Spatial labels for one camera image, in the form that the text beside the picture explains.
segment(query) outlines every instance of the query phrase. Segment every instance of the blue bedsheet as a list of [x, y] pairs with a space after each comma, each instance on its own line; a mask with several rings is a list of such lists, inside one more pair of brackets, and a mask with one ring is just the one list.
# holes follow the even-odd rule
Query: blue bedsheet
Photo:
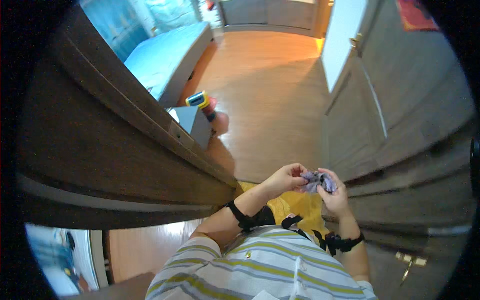
[[158, 101], [192, 45], [208, 30], [208, 22], [179, 27], [140, 43], [125, 66]]

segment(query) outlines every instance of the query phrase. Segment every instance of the white door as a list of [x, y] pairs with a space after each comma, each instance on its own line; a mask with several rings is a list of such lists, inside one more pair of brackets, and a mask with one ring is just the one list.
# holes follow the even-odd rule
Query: white door
[[367, 0], [335, 0], [322, 51], [322, 63], [331, 93], [350, 53], [350, 38], [359, 30]]

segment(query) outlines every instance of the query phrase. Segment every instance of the toy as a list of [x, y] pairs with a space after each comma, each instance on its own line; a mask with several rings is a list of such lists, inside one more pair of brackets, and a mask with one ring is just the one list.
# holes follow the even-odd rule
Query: toy
[[217, 101], [213, 97], [209, 97], [206, 91], [201, 91], [185, 99], [187, 106], [199, 106], [204, 112], [209, 122], [213, 121], [216, 117], [215, 106]]

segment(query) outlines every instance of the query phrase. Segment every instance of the bed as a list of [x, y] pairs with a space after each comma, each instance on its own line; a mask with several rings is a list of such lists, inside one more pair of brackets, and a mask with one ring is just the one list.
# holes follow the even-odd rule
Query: bed
[[125, 66], [165, 108], [177, 106], [213, 34], [208, 22], [179, 27], [140, 43]]

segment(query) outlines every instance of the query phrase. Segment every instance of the person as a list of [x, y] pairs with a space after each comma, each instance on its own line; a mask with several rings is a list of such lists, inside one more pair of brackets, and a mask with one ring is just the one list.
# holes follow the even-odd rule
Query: person
[[[348, 205], [347, 189], [327, 169], [337, 190], [318, 193], [338, 218], [342, 239], [357, 239], [359, 226]], [[254, 216], [287, 191], [302, 192], [307, 180], [301, 164], [284, 166], [244, 192], [234, 206]], [[308, 236], [279, 225], [242, 232], [226, 206], [207, 218], [155, 276], [147, 290], [152, 299], [376, 299], [369, 283], [368, 257], [361, 241], [342, 254], [343, 264]]]

